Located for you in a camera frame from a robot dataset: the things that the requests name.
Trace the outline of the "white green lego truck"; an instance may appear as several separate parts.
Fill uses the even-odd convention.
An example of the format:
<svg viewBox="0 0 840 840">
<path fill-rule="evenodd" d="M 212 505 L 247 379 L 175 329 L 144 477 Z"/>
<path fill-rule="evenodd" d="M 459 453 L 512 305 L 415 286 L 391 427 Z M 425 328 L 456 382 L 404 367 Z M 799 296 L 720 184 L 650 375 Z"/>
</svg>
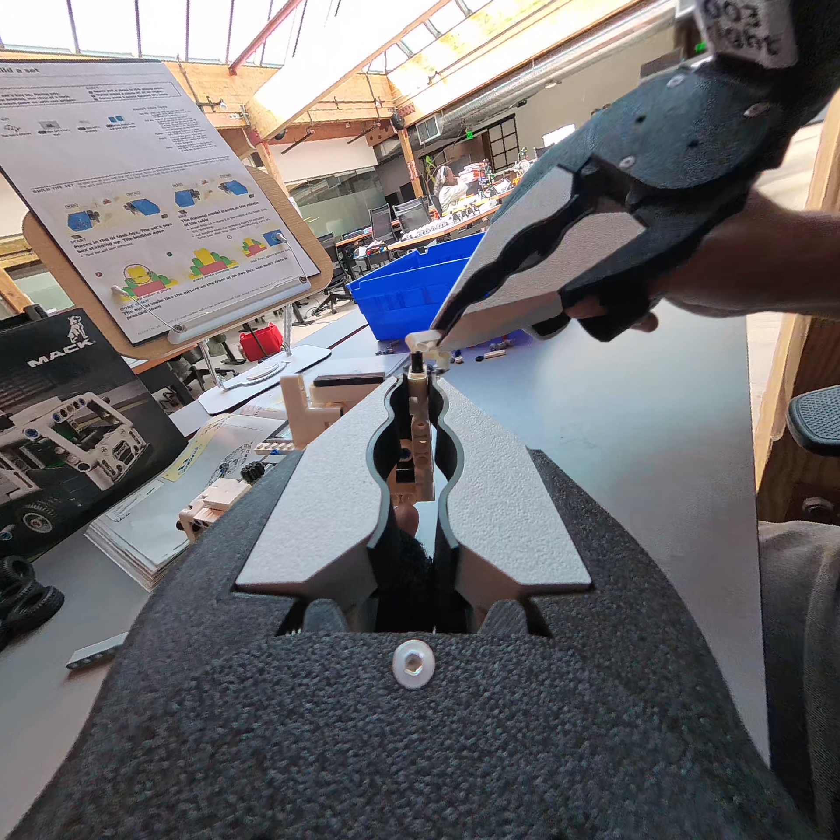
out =
<svg viewBox="0 0 840 840">
<path fill-rule="evenodd" d="M 303 450 L 381 385 L 381 365 L 356 365 L 347 371 L 316 374 L 307 385 L 301 374 L 280 379 L 282 435 L 254 444 L 244 465 L 227 469 L 213 480 L 178 516 L 177 528 L 194 543 L 236 502 L 250 492 L 268 469 Z"/>
</svg>

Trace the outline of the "black construction set box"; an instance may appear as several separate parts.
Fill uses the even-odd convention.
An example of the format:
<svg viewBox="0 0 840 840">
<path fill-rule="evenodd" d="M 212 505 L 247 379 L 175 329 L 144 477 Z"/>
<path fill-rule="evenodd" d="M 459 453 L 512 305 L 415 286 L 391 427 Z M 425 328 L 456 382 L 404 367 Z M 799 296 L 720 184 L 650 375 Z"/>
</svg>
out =
<svg viewBox="0 0 840 840">
<path fill-rule="evenodd" d="M 2 557 L 48 551 L 186 444 L 82 309 L 2 320 Z"/>
</svg>

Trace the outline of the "red bag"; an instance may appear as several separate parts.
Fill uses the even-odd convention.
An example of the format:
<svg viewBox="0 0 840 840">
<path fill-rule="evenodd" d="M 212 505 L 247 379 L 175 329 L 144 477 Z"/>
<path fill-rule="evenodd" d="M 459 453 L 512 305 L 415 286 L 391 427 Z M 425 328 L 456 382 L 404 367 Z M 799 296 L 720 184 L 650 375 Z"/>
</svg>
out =
<svg viewBox="0 0 840 840">
<path fill-rule="evenodd" d="M 248 362 L 259 362 L 281 351 L 284 338 L 273 322 L 260 329 L 245 327 L 238 336 L 238 346 Z"/>
</svg>

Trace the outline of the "person's right hand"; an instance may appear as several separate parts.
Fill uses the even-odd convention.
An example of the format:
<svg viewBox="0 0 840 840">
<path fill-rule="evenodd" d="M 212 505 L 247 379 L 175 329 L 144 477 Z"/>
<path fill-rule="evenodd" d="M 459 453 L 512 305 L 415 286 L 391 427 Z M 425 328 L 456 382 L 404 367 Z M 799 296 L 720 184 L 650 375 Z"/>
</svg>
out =
<svg viewBox="0 0 840 840">
<path fill-rule="evenodd" d="M 708 319 L 775 312 L 836 322 L 839 214 L 794 211 L 751 190 L 740 213 L 651 279 L 646 293 Z"/>
</svg>

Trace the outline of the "white lego subassembly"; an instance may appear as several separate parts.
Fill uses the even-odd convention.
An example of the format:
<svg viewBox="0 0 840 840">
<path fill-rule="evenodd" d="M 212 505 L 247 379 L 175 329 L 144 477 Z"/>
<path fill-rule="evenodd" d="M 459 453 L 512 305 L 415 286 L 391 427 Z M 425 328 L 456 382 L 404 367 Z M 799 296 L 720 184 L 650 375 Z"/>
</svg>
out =
<svg viewBox="0 0 840 840">
<path fill-rule="evenodd" d="M 392 395 L 392 408 L 401 447 L 388 479 L 392 504 L 397 508 L 434 501 L 429 377 L 420 353 L 412 354 L 408 370 Z"/>
</svg>

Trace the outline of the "metal air duct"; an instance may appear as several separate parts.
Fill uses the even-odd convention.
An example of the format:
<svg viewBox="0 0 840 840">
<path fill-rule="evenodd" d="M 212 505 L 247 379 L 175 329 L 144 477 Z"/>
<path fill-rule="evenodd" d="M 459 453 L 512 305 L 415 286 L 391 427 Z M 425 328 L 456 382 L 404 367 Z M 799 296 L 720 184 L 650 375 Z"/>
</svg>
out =
<svg viewBox="0 0 840 840">
<path fill-rule="evenodd" d="M 635 88 L 644 67 L 669 53 L 674 40 L 672 27 L 613 35 L 556 49 L 437 112 L 439 139 L 483 130 L 510 115 L 526 145 L 567 124 L 582 125 Z"/>
</svg>

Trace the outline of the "open instruction booklet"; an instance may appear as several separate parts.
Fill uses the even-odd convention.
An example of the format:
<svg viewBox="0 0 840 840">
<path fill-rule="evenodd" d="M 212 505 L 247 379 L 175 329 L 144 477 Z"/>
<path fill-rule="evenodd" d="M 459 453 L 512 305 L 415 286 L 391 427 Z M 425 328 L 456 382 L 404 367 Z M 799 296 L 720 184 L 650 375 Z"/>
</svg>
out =
<svg viewBox="0 0 840 840">
<path fill-rule="evenodd" d="M 253 445 L 281 436 L 281 421 L 236 414 L 212 419 L 162 473 L 98 517 L 87 538 L 152 592 L 174 559 L 194 545 L 177 528 L 180 511 L 227 469 L 243 466 Z"/>
</svg>

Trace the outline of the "printed instruction sheet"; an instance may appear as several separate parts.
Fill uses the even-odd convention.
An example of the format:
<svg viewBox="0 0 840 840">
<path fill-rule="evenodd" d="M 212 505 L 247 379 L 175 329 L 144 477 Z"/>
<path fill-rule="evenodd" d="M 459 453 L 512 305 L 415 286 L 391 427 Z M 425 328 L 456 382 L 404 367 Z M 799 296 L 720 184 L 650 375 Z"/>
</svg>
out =
<svg viewBox="0 0 840 840">
<path fill-rule="evenodd" d="M 125 352 L 306 297 L 325 253 L 158 60 L 2 62 L 2 174 Z"/>
</svg>

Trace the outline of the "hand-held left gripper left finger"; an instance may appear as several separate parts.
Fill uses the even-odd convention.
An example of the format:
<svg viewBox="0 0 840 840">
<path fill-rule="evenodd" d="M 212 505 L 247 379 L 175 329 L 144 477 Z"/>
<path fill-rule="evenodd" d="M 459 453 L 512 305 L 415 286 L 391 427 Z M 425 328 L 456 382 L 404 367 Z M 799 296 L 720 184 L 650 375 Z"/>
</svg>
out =
<svg viewBox="0 0 840 840">
<path fill-rule="evenodd" d="M 350 629 L 372 632 L 378 602 L 369 544 L 392 511 L 373 466 L 402 377 L 385 380 L 304 449 L 236 580 L 249 594 L 334 601 Z"/>
</svg>

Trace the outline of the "red ceiling pipe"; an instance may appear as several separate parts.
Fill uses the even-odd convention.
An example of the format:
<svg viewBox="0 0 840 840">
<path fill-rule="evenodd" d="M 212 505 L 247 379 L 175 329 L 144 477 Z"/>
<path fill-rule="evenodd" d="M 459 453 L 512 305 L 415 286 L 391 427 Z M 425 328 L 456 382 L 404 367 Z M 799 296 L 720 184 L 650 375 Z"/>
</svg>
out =
<svg viewBox="0 0 840 840">
<path fill-rule="evenodd" d="M 303 1 L 286 1 L 280 5 L 275 14 L 267 20 L 262 29 L 251 39 L 248 45 L 236 56 L 227 66 L 228 74 L 232 77 L 238 74 L 238 70 L 244 66 L 252 55 L 265 45 L 267 39 L 278 29 L 281 24 L 291 16 Z"/>
</svg>

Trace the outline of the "pile of black rubber tires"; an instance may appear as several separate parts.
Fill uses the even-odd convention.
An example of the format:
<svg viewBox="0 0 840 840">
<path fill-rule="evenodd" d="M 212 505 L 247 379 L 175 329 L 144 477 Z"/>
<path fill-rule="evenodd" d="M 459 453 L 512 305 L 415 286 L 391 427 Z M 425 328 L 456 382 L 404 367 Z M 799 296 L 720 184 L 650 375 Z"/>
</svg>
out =
<svg viewBox="0 0 840 840">
<path fill-rule="evenodd" d="M 38 582 L 33 564 L 9 555 L 1 559 L 1 650 L 43 626 L 65 602 L 63 592 Z"/>
</svg>

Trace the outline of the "blue plastic bin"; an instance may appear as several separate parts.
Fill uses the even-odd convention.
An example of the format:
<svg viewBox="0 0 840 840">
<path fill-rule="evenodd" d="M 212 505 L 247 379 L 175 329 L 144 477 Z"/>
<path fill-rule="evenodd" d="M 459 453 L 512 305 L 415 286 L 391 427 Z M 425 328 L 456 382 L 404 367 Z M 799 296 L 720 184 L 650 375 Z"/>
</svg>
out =
<svg viewBox="0 0 840 840">
<path fill-rule="evenodd" d="M 349 290 L 379 341 L 430 328 L 482 233 L 414 251 L 352 281 Z"/>
</svg>

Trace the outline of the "person's grey trousers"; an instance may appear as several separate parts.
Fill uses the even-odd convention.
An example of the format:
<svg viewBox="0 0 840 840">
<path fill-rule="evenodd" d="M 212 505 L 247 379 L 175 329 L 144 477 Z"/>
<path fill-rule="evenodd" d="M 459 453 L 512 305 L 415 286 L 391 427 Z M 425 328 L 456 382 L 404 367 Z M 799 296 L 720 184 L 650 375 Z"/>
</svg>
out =
<svg viewBox="0 0 840 840">
<path fill-rule="evenodd" d="M 839 837 L 839 528 L 759 523 L 770 764 L 824 838 Z"/>
</svg>

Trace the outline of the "scattered small lego pieces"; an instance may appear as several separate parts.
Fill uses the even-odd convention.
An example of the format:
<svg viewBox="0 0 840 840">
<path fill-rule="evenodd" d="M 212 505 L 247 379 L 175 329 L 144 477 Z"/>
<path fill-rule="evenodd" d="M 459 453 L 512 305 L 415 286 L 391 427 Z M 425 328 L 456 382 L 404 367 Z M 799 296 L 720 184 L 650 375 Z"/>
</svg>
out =
<svg viewBox="0 0 840 840">
<path fill-rule="evenodd" d="M 430 369 L 438 371 L 448 370 L 452 366 L 464 364 L 469 359 L 476 362 L 491 361 L 499 359 L 508 354 L 509 350 L 517 345 L 516 338 L 519 333 L 506 334 L 494 341 L 469 348 L 469 351 L 475 350 L 472 356 L 465 356 L 465 352 L 461 349 L 451 350 L 448 352 L 448 360 L 442 360 L 442 357 L 433 357 L 431 355 L 424 357 L 425 364 Z M 409 348 L 403 340 L 389 339 L 377 343 L 377 350 L 374 352 L 376 356 L 391 356 L 398 354 L 408 354 Z"/>
</svg>

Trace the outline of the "small white lego connector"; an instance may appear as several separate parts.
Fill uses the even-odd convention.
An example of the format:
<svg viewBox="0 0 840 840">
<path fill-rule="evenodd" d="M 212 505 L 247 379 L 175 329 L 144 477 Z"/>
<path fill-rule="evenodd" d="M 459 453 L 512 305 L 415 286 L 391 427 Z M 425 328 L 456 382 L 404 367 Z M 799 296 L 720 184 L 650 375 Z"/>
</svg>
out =
<svg viewBox="0 0 840 840">
<path fill-rule="evenodd" d="M 423 360 L 446 371 L 451 365 L 451 350 L 443 346 L 444 335 L 438 330 L 411 332 L 404 339 L 410 353 L 420 353 Z"/>
</svg>

